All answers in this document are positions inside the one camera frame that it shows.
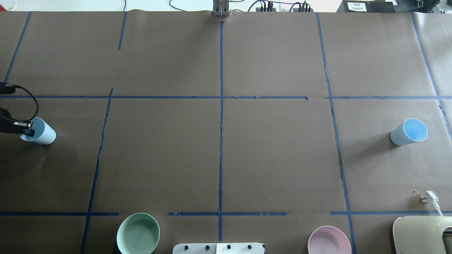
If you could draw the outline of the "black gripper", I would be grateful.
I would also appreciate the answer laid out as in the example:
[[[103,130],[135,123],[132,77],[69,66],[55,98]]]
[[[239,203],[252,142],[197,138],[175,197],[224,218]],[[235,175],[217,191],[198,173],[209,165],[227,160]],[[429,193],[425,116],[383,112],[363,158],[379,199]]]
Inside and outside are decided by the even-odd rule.
[[[0,108],[0,131],[9,134],[22,134],[27,137],[34,137],[35,130],[32,129],[33,117],[26,120],[17,120],[11,117],[10,112]]]

